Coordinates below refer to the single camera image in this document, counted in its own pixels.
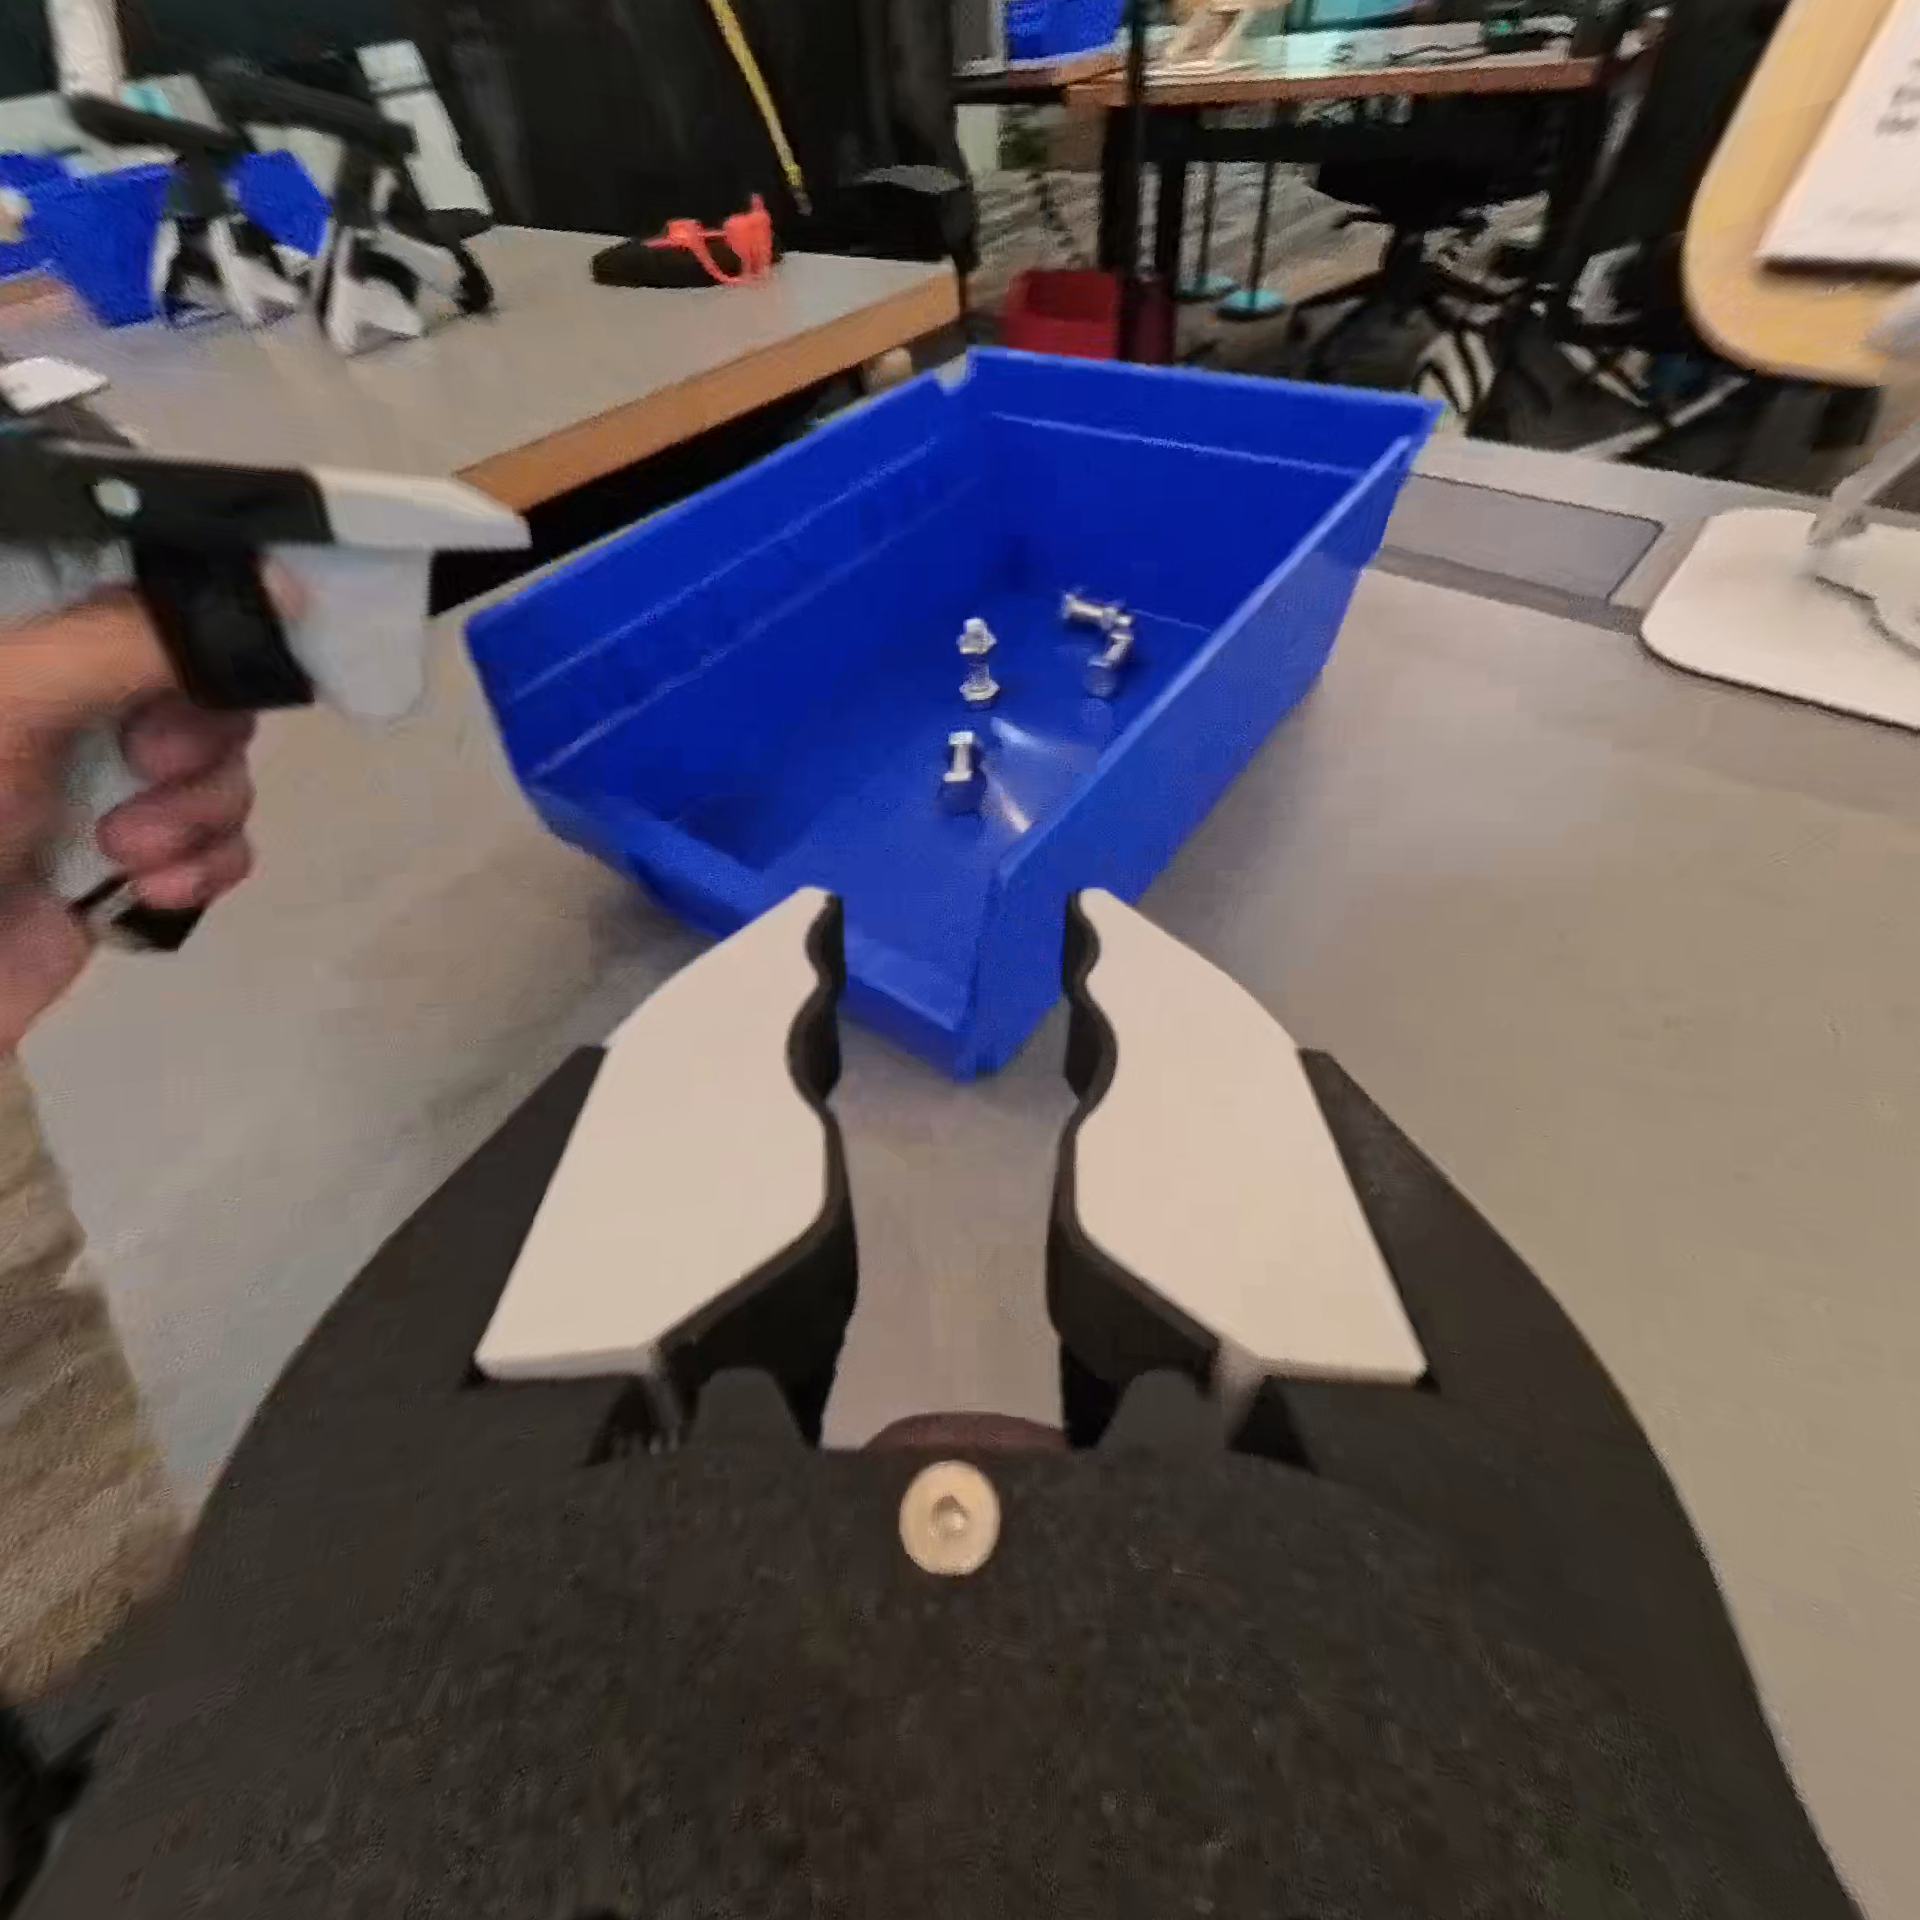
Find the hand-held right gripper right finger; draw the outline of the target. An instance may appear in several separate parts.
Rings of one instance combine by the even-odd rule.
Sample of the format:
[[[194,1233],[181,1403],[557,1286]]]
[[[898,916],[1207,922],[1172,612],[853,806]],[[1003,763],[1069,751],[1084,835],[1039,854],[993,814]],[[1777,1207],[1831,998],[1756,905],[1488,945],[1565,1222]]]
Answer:
[[[1088,887],[1064,926],[1049,1322],[1082,1437],[1153,1373],[1235,1430],[1269,1385],[1416,1387],[1429,1357],[1306,1053],[1228,972]]]

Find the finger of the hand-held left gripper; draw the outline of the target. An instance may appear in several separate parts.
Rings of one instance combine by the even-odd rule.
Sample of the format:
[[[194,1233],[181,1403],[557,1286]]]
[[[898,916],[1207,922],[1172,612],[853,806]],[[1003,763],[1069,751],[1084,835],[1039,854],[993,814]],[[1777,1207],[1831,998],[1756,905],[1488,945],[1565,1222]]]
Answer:
[[[328,531],[268,547],[296,590],[293,658],[315,702],[389,725],[426,694],[429,577],[444,556],[528,551],[523,516],[453,477],[315,470]]]

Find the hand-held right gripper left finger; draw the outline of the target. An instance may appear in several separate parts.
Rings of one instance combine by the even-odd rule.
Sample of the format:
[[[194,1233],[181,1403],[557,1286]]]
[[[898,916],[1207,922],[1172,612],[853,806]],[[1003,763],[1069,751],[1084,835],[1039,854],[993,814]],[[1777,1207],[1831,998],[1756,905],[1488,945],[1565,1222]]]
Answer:
[[[857,1306],[829,1097],[844,905],[801,887],[615,1028],[473,1348],[492,1382],[637,1381],[657,1434],[731,1372],[818,1445]]]

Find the blue plastic bin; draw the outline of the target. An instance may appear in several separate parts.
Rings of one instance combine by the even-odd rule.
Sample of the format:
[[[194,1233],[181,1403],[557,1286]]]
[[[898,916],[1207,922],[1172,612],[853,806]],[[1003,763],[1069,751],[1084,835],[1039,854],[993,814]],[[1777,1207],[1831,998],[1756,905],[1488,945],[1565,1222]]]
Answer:
[[[1139,901],[1319,681],[1429,442],[1416,394],[980,349],[471,615],[544,826],[724,939],[844,905],[847,1013],[953,1082],[1064,991],[1067,899]],[[1125,604],[1117,699],[1087,694]],[[999,699],[961,697],[969,617]],[[983,737],[978,814],[937,801]]]
[[[2,182],[28,209],[20,238],[5,242],[5,279],[48,271],[111,329],[157,318],[153,254],[177,167],[151,161],[76,174],[59,156],[5,150]],[[330,202],[297,156],[245,154],[224,167],[224,182],[274,245],[320,251]]]

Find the person's left hand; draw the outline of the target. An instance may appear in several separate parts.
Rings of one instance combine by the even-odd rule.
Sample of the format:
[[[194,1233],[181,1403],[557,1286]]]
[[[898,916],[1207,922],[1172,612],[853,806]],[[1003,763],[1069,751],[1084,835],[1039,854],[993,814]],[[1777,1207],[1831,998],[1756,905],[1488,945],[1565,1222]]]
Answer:
[[[73,987],[91,935],[43,878],[65,820],[76,738],[115,723],[132,801],[99,826],[99,849],[143,905],[217,902],[250,875],[255,725],[207,710],[129,590],[5,627],[2,645],[2,1051]]]

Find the idle black grey gripper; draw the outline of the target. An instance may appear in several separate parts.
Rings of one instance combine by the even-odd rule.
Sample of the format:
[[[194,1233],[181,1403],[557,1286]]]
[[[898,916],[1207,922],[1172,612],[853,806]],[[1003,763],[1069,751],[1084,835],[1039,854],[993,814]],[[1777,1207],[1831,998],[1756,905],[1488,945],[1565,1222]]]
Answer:
[[[264,329],[299,308],[305,289],[274,241],[243,210],[228,172],[250,140],[226,122],[140,110],[99,92],[65,93],[79,132],[115,150],[157,150],[160,210],[140,250],[151,310],[170,327],[233,318]]]
[[[239,129],[330,137],[338,157],[328,226],[306,289],[328,343],[344,356],[426,335],[444,303],[457,318],[493,306],[493,281],[473,254],[492,229],[477,209],[432,209],[413,179],[416,132],[352,93],[219,62],[209,101]]]

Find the black cloth pouch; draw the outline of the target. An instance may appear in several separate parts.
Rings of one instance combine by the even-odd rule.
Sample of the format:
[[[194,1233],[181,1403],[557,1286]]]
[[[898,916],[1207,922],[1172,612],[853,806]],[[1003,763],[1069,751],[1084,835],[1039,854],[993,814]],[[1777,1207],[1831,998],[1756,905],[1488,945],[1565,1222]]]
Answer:
[[[701,291],[753,276],[731,242],[697,225],[669,225],[655,235],[601,247],[591,263],[594,283],[615,291]]]

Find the black jacket yellow stripe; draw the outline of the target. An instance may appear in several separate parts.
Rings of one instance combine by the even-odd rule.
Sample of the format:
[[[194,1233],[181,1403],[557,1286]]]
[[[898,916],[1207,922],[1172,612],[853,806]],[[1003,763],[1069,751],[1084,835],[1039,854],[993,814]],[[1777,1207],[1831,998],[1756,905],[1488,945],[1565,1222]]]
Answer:
[[[953,26],[931,3],[435,3],[412,36],[493,213],[773,257],[976,267]]]

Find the red plastic crate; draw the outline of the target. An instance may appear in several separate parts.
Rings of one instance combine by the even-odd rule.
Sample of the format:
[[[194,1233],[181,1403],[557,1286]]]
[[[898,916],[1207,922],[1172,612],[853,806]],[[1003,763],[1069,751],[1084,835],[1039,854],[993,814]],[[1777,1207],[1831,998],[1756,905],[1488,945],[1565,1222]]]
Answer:
[[[1123,358],[1125,281],[1103,269],[1039,269],[1011,276],[997,315],[1008,351],[1088,361]]]

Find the white board stand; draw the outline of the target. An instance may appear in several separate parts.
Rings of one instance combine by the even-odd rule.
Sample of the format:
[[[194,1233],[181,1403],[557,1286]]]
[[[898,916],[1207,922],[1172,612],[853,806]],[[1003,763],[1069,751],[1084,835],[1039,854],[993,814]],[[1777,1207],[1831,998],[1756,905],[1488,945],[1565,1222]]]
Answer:
[[[1641,619],[1666,666],[1729,687],[1917,732],[1917,532],[1876,516],[1917,425],[1813,513],[1711,516]]]

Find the black office chair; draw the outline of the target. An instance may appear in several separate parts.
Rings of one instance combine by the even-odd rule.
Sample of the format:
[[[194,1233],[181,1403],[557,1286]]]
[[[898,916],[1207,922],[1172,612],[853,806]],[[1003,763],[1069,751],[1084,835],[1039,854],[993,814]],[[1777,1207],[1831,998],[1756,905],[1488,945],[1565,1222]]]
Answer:
[[[1298,378],[1435,397],[1457,430],[1512,442],[1545,407],[1522,372],[1520,324],[1601,191],[1644,85],[1587,92],[1424,93],[1364,103],[1370,129],[1315,186],[1346,225],[1383,230],[1379,265],[1301,301]]]

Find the wooden-topped table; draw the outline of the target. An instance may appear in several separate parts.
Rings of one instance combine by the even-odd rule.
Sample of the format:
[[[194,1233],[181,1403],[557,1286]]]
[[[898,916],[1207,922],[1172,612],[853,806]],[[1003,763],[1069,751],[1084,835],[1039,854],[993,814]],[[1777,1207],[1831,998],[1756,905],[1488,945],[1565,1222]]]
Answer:
[[[1274,62],[1147,67],[1140,103],[1153,111],[1322,105],[1393,98],[1563,98],[1632,73],[1664,36],[1664,11],[1579,15],[1545,47],[1488,52],[1461,22],[1429,29],[1290,35]],[[1064,105],[1117,111],[1131,103],[1123,50],[1093,50],[952,79],[957,105]]]

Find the wooden display board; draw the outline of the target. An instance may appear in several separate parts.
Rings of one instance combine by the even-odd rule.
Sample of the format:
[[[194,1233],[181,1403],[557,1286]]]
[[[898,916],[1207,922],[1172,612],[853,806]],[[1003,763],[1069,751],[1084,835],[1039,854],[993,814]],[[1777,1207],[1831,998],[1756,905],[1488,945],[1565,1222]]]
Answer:
[[[1701,179],[1682,245],[1688,313],[1723,358],[1779,380],[1882,388],[1916,378],[1876,343],[1906,283],[1865,271],[1785,271],[1764,230],[1868,59],[1893,3],[1795,3]]]

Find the printed instruction sheet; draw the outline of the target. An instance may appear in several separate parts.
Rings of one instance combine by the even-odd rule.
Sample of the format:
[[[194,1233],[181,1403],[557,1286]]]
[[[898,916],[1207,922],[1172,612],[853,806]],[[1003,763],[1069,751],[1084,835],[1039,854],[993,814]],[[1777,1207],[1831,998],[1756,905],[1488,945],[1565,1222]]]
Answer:
[[[1771,269],[1917,274],[1917,4],[1893,4],[1763,242]]]

